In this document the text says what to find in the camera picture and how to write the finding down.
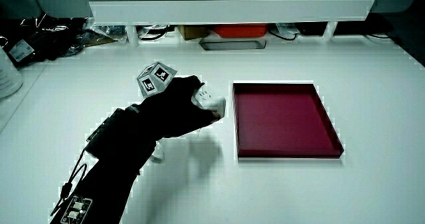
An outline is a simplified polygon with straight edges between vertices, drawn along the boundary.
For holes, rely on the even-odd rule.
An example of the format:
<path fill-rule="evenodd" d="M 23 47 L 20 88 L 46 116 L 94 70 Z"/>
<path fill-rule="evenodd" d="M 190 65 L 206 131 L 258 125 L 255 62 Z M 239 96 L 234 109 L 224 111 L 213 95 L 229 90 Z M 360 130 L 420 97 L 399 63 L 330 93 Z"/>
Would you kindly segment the person's left hand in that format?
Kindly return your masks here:
<path fill-rule="evenodd" d="M 179 76 L 162 62 L 137 77 L 143 96 L 135 109 L 159 138 L 174 138 L 224 118 L 226 99 L 215 96 L 197 75 Z"/>

